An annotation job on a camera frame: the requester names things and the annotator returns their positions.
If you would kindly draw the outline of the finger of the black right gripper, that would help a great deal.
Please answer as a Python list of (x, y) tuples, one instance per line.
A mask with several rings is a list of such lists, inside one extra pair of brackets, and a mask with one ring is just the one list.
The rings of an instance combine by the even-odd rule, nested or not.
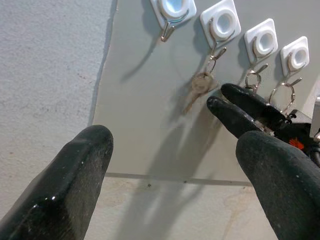
[(246, 132), (263, 131), (249, 114), (237, 105), (227, 102), (220, 97), (210, 96), (206, 101), (206, 105), (209, 111), (236, 138), (240, 138)]
[(232, 83), (223, 84), (221, 92), (227, 100), (265, 127), (281, 129), (286, 125), (286, 117), (257, 93)]

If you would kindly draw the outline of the grey backing panel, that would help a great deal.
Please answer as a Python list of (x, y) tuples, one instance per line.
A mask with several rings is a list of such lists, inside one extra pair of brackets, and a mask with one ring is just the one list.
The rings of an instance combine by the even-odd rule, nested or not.
[[(167, 42), (150, 0), (117, 0), (108, 54), (99, 82), (93, 123), (114, 138), (110, 177), (241, 182), (237, 139), (199, 98), (187, 114), (191, 78), (201, 71), (210, 47), (201, 13), (219, 0), (194, 0), (196, 15)], [(247, 30), (271, 18), (279, 48), (306, 36), (309, 64), (294, 73), (293, 108), (308, 117), (320, 94), (320, 0), (234, 0), (241, 32), (226, 44), (214, 76), (219, 84), (244, 84), (250, 62)]]

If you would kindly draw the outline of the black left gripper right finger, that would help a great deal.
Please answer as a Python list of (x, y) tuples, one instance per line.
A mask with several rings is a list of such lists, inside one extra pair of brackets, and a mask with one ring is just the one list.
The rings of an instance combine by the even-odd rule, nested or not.
[(243, 134), (235, 153), (278, 240), (320, 240), (320, 168), (258, 131)]

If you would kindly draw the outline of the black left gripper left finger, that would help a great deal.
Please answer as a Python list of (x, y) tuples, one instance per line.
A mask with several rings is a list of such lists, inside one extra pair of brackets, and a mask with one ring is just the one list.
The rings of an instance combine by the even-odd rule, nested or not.
[(107, 127), (82, 130), (0, 220), (0, 240), (84, 240), (113, 148)]

